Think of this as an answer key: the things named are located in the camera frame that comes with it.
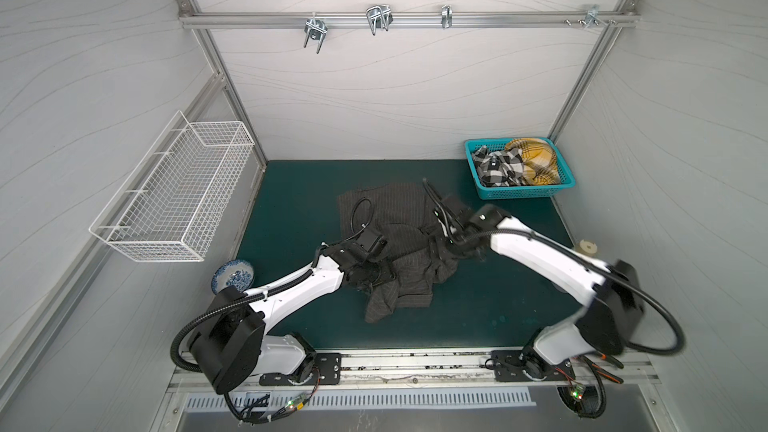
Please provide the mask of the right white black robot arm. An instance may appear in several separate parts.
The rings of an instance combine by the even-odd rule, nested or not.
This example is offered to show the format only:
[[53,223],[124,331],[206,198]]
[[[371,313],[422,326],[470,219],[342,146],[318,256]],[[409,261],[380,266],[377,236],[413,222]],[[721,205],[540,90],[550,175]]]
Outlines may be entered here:
[[[441,196],[423,184],[448,246],[458,254],[490,250],[510,258],[570,295],[580,306],[573,315],[537,331],[513,365],[534,381],[544,380],[560,364],[585,354],[617,356],[631,349],[674,356],[686,346],[679,321],[643,291],[634,267],[609,264],[572,250],[535,231],[508,211],[486,204],[478,210],[452,195]],[[664,348],[643,345],[632,337],[647,308],[670,327],[674,341]]]

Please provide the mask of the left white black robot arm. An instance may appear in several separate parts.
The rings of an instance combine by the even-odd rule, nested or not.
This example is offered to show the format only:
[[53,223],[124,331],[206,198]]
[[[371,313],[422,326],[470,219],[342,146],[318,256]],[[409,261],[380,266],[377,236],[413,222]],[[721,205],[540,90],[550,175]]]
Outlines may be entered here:
[[387,240],[372,227],[321,244],[306,266],[276,281],[243,292],[227,286],[206,312],[173,338],[176,367],[203,374],[224,395],[251,375],[302,384],[316,375],[317,352],[298,334],[271,336],[285,318],[342,285],[366,281],[385,257]]

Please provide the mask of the dark grey striped shirt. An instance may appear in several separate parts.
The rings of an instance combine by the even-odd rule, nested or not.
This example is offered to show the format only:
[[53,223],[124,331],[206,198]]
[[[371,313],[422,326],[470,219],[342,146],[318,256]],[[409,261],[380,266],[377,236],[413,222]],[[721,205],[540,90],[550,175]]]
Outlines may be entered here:
[[371,227],[386,241],[351,280],[368,296],[364,320],[373,324],[398,309],[430,307],[433,286],[451,278],[463,256],[449,249],[425,188],[395,183],[352,190],[337,197],[337,206],[343,236]]

